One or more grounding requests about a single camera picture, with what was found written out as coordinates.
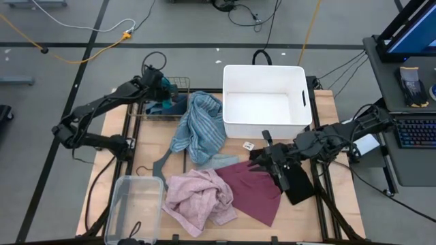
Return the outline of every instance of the wooden table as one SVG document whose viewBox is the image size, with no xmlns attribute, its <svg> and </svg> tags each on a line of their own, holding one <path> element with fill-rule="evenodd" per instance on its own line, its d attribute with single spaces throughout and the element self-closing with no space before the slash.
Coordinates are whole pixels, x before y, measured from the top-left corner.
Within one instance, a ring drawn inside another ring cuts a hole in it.
<svg viewBox="0 0 436 245">
<path fill-rule="evenodd" d="M 338 121 L 337 111 L 334 105 L 334 100 L 331 91 L 315 91 L 315 99 L 319 113 L 321 125 L 336 123 Z M 127 106 L 119 106 L 118 108 L 108 112 L 104 121 L 102 135 L 120 134 L 123 128 L 124 117 Z M 178 122 L 153 122 L 142 121 L 140 124 L 140 133 L 136 144 L 136 155 L 134 159 L 133 174 L 135 170 L 143 165 L 148 168 L 153 167 L 153 162 L 160 159 L 167 151 L 172 136 L 176 131 Z M 248 151 L 242 145 L 246 140 L 227 139 L 225 146 L 221 149 L 221 153 L 238 155 L 240 161 L 246 161 L 249 158 Z M 250 140 L 255 144 L 256 148 L 265 147 L 264 140 Z M 112 155 L 109 151 L 103 150 L 97 152 L 95 164 L 91 173 L 89 186 L 101 171 L 104 165 L 109 162 Z M 180 175 L 183 173 L 183 152 L 173 153 L 167 160 L 162 172 L 166 178 L 172 175 Z M 348 164 L 347 157 L 340 154 L 337 161 Z M 189 158 L 186 156 L 187 171 L 194 167 Z M 311 179 L 309 162 L 302 164 L 305 171 Z M 144 168 L 138 170 L 140 175 L 151 176 L 151 171 Z M 89 224 L 91 225 L 103 209 L 108 204 L 108 195 L 110 185 L 112 183 L 112 175 L 114 173 L 114 164 L 100 177 L 95 185 L 91 197 L 91 207 L 89 214 Z M 364 229 L 360 210 L 356 199 L 352 175 L 348 169 L 343 166 L 332 164 L 330 165 L 330 176 L 334 191 L 336 205 L 348 223 L 355 229 L 357 234 L 364 237 Z M 77 228 L 77 234 L 82 234 L 84 230 L 84 210 L 86 202 L 84 202 L 82 214 Z M 328 208 L 324 205 L 326 211 L 326 220 L 328 224 L 328 233 L 333 238 L 333 228 L 331 215 Z M 318 219 L 317 206 L 315 197 L 311 197 L 298 205 L 291 205 L 285 194 L 281 196 L 281 203 L 277 212 L 276 218 L 272 227 L 268 227 L 263 223 L 251 218 L 250 216 L 237 210 L 238 218 L 223 225 L 215 226 L 208 221 L 205 231 L 198 237 L 191 237 L 171 216 L 162 211 L 161 229 L 159 239 L 171 240 L 173 234 L 179 234 L 181 240 L 232 240 L 232 241 L 270 241 L 271 236 L 277 236 L 279 241 L 322 241 L 320 222 Z"/>
</svg>

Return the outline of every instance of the clear plastic container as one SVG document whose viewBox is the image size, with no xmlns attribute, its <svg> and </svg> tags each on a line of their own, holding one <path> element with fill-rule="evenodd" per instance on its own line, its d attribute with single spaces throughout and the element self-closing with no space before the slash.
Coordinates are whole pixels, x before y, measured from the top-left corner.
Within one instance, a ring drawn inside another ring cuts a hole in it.
<svg viewBox="0 0 436 245">
<path fill-rule="evenodd" d="M 164 183 L 160 178 L 122 176 L 115 184 L 104 242 L 116 245 L 129 238 L 136 223 L 138 232 L 131 238 L 154 244 L 159 236 Z"/>
</svg>

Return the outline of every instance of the wire basket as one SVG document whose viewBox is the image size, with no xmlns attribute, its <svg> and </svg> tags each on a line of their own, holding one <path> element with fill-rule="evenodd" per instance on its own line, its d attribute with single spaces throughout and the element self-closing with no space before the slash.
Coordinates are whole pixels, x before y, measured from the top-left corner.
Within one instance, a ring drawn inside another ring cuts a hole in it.
<svg viewBox="0 0 436 245">
<path fill-rule="evenodd" d="M 189 96 L 189 88 L 191 87 L 191 80 L 187 77 L 167 77 L 168 81 L 171 84 L 177 85 L 177 89 L 179 93 L 186 93 Z M 149 121 L 178 121 L 183 115 L 148 115 L 145 112 L 145 104 L 147 101 L 144 101 L 144 106 L 142 107 L 142 111 L 138 111 L 138 104 L 134 105 L 134 112 L 136 114 L 130 114 L 130 116 L 139 116 L 141 120 L 149 120 Z"/>
</svg>

